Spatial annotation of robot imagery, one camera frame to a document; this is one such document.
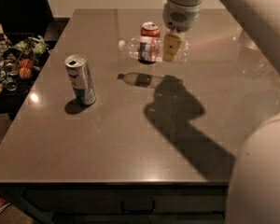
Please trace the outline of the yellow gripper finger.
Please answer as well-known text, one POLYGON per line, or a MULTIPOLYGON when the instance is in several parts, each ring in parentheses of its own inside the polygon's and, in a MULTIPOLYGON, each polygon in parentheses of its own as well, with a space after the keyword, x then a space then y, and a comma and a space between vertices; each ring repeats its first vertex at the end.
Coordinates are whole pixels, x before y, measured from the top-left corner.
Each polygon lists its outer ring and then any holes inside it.
POLYGON ((182 38, 172 32, 166 33, 163 39, 162 59, 172 62, 175 59, 182 43, 182 38))

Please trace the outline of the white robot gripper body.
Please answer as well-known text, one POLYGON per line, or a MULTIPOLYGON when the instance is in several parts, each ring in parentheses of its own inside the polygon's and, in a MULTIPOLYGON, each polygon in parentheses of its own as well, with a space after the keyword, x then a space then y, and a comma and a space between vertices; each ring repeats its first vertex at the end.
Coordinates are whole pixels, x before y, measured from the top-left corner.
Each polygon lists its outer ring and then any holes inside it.
POLYGON ((176 30, 185 33, 198 20, 201 5, 182 6, 171 0, 165 0, 162 18, 169 30, 176 30))

